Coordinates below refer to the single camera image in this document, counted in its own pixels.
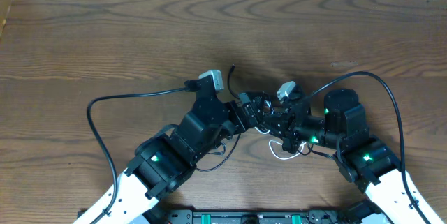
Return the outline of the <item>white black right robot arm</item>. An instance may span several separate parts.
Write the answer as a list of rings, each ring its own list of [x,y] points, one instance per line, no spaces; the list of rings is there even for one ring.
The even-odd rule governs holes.
[[[396,155],[372,135],[365,109],[352,89],[336,89],[324,97],[323,117],[312,116],[306,98],[290,96],[284,110],[266,114],[262,127],[282,141],[292,154],[303,142],[334,149],[332,159],[342,176],[355,184],[391,223],[441,223],[441,218],[419,193]]]

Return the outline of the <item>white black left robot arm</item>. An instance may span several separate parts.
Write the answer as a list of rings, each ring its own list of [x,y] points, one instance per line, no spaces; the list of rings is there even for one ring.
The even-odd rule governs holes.
[[[169,124],[143,142],[126,169],[77,223],[131,223],[187,181],[197,162],[225,138],[261,123],[267,95],[240,94],[240,102],[223,103],[212,76],[185,83],[196,101],[180,124]]]

